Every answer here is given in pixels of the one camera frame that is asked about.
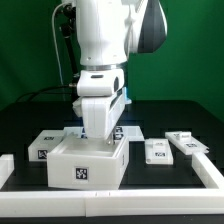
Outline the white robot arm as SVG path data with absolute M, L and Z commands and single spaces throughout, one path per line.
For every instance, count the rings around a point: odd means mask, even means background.
M 167 37 L 160 0 L 61 0 L 75 12 L 82 66 L 74 109 L 89 141 L 106 142 L 125 108 L 123 67 Z

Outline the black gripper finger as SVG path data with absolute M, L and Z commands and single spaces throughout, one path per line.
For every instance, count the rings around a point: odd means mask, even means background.
M 114 145 L 115 144 L 115 138 L 114 138 L 114 135 L 110 135 L 106 141 L 106 143 L 108 145 Z

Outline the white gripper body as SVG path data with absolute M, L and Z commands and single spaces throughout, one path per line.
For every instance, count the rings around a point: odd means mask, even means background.
M 125 108 L 125 94 L 118 91 L 109 97 L 79 97 L 73 110 L 83 120 L 89 139 L 106 140 Z

